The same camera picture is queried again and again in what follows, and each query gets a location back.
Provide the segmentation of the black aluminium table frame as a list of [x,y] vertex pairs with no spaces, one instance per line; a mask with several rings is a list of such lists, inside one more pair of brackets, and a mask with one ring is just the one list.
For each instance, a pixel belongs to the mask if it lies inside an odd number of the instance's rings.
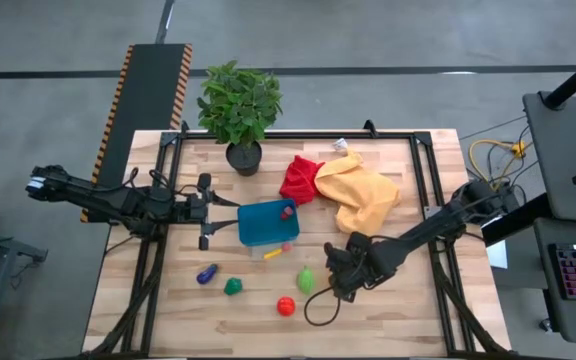
[[[322,162],[333,160],[333,143],[345,138],[368,169],[391,179],[400,202],[389,213],[382,233],[396,236],[422,219],[425,207],[447,200],[466,179],[464,160],[452,129],[274,130],[263,143],[259,171],[238,175],[225,150],[204,133],[192,131],[183,142],[178,183],[188,187],[201,173],[212,176],[216,192],[238,204],[275,200],[284,172],[296,155]],[[446,352],[431,254],[411,254],[395,277],[353,303],[338,303],[327,292],[323,246],[343,246],[347,237],[335,221],[336,203],[318,197],[299,207],[300,233],[291,251],[264,260],[275,250],[250,250],[238,238],[236,225],[216,232],[209,249],[198,248],[199,227],[170,229],[153,327],[137,320],[133,349],[147,348],[153,357],[303,358],[303,357],[433,357]],[[210,264],[219,269],[211,282],[196,276]],[[314,273],[310,295],[296,286],[305,267]],[[240,278],[243,291],[224,293],[226,281]],[[292,316],[278,314],[280,297],[296,302]]]

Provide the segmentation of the yellow cloth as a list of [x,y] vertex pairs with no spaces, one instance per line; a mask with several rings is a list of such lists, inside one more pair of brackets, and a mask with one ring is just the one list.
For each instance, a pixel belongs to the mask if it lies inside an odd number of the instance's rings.
[[336,223],[344,233],[376,235],[391,209],[399,203],[400,189],[386,176],[363,166],[351,149],[325,163],[316,173],[318,192],[338,203]]

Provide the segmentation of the red cloth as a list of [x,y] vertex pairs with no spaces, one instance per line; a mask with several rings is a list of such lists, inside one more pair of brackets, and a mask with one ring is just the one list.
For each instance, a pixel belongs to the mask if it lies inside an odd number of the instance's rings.
[[315,185],[315,177],[324,165],[305,159],[299,155],[286,169],[279,194],[286,199],[292,199],[297,206],[312,202],[319,194]]

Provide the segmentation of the grey desk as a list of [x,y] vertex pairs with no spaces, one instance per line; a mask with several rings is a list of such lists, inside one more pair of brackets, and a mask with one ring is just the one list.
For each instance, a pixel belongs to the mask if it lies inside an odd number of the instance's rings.
[[565,340],[576,343],[576,301],[562,298],[548,250],[551,244],[576,244],[576,222],[539,218],[533,229],[546,279],[543,294],[549,327]]

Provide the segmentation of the red toy tomato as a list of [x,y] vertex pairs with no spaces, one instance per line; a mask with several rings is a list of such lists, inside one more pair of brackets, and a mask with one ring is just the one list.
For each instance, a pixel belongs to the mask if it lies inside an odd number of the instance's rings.
[[277,301],[276,310],[283,317],[292,316],[296,311],[296,302],[292,297],[282,296]]

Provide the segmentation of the purple toy eggplant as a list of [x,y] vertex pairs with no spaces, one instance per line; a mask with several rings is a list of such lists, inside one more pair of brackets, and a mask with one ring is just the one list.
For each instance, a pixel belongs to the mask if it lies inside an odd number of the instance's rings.
[[218,269],[219,266],[217,264],[210,264],[196,276],[197,283],[200,285],[208,284],[215,277]]

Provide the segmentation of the grey cart with black pole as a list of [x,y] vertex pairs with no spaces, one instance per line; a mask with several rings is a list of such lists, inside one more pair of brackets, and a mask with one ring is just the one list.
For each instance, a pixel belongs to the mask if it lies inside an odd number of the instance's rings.
[[554,217],[576,221],[576,72],[551,92],[522,97]]

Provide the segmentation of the white paper sheet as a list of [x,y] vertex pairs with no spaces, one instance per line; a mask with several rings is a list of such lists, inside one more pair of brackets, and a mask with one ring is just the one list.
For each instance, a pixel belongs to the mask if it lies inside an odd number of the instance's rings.
[[508,268],[508,255],[505,240],[487,246],[486,252],[491,267],[499,269]]

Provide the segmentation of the black mat with hazard stripes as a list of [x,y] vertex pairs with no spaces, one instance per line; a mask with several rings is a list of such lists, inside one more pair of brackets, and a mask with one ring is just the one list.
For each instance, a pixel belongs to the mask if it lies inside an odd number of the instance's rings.
[[92,171],[95,185],[114,187],[137,130],[180,130],[192,61],[190,44],[131,45],[120,70]]

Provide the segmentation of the blue plastic tupperware container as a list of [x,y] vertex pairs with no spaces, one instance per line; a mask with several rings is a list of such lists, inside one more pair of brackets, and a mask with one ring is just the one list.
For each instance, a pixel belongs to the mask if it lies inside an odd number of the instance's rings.
[[[286,206],[295,208],[295,215],[288,220],[280,218]],[[300,233],[295,202],[282,199],[242,205],[237,209],[240,242],[248,247],[292,241]]]

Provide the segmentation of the potted green plant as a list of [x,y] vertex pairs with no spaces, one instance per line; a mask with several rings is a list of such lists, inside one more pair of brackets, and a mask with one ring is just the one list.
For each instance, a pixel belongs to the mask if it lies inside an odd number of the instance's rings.
[[279,80],[272,73],[239,68],[232,60],[209,67],[201,87],[199,125],[226,146],[226,160],[239,175],[254,175],[265,131],[283,114]]

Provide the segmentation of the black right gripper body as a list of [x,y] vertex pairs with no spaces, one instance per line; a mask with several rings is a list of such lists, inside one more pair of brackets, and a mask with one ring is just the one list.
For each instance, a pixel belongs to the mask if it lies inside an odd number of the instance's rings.
[[353,303],[356,291],[364,284],[363,266],[369,247],[369,237],[352,232],[344,249],[339,250],[341,264],[337,271],[330,271],[329,285],[332,281],[344,282],[349,288],[348,303]]

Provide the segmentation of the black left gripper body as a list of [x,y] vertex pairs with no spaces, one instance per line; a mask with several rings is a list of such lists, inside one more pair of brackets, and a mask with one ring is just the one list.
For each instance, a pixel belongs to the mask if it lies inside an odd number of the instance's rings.
[[187,217],[200,225],[198,248],[201,251],[209,249],[211,225],[208,219],[208,207],[212,201],[211,182],[212,176],[210,174],[201,173],[197,184],[193,186],[196,192],[186,196],[188,203]]

